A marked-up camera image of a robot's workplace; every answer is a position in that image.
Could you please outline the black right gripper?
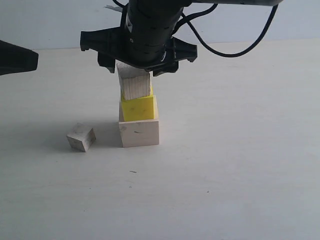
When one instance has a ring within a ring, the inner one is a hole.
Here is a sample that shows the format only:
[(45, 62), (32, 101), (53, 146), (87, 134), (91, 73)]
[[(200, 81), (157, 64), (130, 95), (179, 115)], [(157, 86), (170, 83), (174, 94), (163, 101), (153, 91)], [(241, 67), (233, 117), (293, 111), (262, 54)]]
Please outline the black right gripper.
[(82, 51), (97, 52), (100, 67), (115, 73), (116, 61), (152, 72), (153, 77), (179, 69), (179, 61), (193, 62), (197, 46), (173, 36), (190, 0), (130, 0), (122, 9), (119, 27), (82, 31)]

